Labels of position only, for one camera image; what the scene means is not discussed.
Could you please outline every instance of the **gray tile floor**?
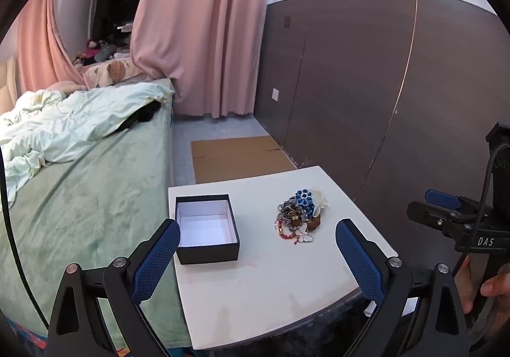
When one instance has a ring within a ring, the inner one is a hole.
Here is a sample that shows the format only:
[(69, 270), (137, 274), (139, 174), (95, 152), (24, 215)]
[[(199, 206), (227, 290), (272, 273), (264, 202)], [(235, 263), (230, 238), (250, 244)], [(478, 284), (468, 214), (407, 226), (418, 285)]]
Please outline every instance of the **gray tile floor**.
[(177, 119), (173, 123), (173, 178), (176, 186), (195, 184), (191, 142), (267, 135), (252, 116), (230, 115), (213, 119)]

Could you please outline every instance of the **open box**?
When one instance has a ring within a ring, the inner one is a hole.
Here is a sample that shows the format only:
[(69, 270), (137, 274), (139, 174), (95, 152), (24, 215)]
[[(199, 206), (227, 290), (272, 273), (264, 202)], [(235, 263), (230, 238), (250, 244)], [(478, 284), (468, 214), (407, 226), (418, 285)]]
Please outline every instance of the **open box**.
[(182, 265), (237, 260), (239, 235), (228, 194), (175, 198)]

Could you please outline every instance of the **bolt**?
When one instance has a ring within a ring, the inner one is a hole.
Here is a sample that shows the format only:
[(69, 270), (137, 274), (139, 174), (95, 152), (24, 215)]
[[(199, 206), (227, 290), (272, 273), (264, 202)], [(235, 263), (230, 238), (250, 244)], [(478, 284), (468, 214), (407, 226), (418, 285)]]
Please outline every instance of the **bolt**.
[(390, 258), (388, 262), (394, 268), (400, 268), (402, 266), (402, 261), (400, 260), (400, 258), (397, 257)]
[(127, 259), (124, 257), (118, 257), (113, 259), (113, 266), (116, 268), (122, 268), (127, 262)]
[(438, 264), (438, 270), (441, 273), (448, 273), (448, 272), (450, 272), (450, 268), (448, 268), (448, 266), (445, 265), (445, 264)]
[(78, 270), (78, 265), (77, 264), (70, 264), (66, 269), (65, 271), (67, 273), (75, 273), (76, 271)]

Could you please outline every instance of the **white box lining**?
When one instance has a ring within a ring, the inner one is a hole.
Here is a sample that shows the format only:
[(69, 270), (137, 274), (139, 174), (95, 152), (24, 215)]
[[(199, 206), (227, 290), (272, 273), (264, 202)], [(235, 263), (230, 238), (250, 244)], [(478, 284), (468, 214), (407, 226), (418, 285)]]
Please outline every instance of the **white box lining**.
[(180, 202), (179, 247), (223, 245), (237, 242), (228, 200)]

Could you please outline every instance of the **black cable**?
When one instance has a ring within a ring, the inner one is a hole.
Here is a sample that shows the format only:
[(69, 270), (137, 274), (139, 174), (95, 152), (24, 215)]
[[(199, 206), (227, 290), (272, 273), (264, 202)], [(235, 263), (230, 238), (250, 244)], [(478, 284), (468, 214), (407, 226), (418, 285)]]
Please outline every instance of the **black cable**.
[(42, 313), (39, 304), (37, 303), (32, 290), (30, 289), (29, 283), (26, 280), (25, 273), (23, 272), (23, 267), (21, 266), (21, 260), (19, 259), (18, 249), (16, 248), (16, 240), (14, 239), (14, 234), (12, 232), (11, 226), (11, 216), (9, 215), (9, 199), (7, 197), (7, 180), (5, 177), (5, 166), (4, 166), (4, 157), (2, 155), (2, 149), (0, 148), (0, 200), (2, 202), (2, 213), (4, 214), (4, 223), (5, 230), (7, 232), (7, 237), (9, 238), (9, 245), (11, 246), (12, 256), (14, 257), (14, 262), (16, 263), (16, 268), (18, 269), (19, 277), (21, 278), (21, 282), (25, 287), (25, 291), (28, 294), (32, 305), (34, 305), (35, 310), (39, 314), (42, 323), (49, 329), (49, 324), (44, 318), (44, 314)]
[(494, 151), (491, 153), (491, 156), (489, 157), (489, 162), (487, 163), (487, 169), (485, 171), (484, 186), (482, 187), (482, 190), (481, 190), (480, 204), (478, 205), (478, 213), (476, 215), (475, 223), (471, 229), (468, 242), (466, 243), (466, 245), (464, 247), (462, 255), (458, 259), (457, 263), (455, 264), (455, 267), (453, 268), (453, 271), (452, 271), (453, 276), (457, 275), (457, 273), (461, 269), (462, 264), (464, 263), (464, 260), (466, 260), (466, 257), (468, 256), (469, 248), (471, 248), (471, 245), (473, 245), (473, 242), (475, 240), (476, 231), (478, 230), (478, 226), (480, 225), (482, 214), (484, 213), (484, 206), (485, 206), (485, 202), (487, 200), (487, 194), (489, 193), (489, 184), (491, 183), (492, 167), (494, 166), (494, 161), (496, 161), (496, 156), (498, 155), (498, 153), (501, 150), (503, 150), (504, 148), (509, 148), (509, 147), (510, 147), (510, 144), (502, 143), (494, 149)]

